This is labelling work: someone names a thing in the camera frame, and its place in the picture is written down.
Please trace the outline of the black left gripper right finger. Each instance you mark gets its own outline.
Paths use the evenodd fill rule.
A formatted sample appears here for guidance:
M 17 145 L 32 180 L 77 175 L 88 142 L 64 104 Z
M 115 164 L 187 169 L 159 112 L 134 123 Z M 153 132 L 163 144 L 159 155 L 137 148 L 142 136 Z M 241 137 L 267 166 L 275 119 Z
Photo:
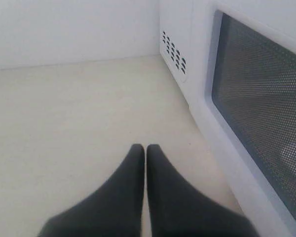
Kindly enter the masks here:
M 193 187 L 161 147 L 147 147 L 147 192 L 154 237 L 255 237 L 251 222 Z

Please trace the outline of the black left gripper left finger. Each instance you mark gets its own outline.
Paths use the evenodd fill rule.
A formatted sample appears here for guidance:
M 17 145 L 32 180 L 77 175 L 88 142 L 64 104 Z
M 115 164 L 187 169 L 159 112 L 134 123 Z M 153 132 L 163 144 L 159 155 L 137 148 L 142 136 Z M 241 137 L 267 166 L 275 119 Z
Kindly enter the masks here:
M 50 218 L 40 237 L 139 237 L 145 183 L 145 150 L 131 146 L 128 154 L 94 193 Z

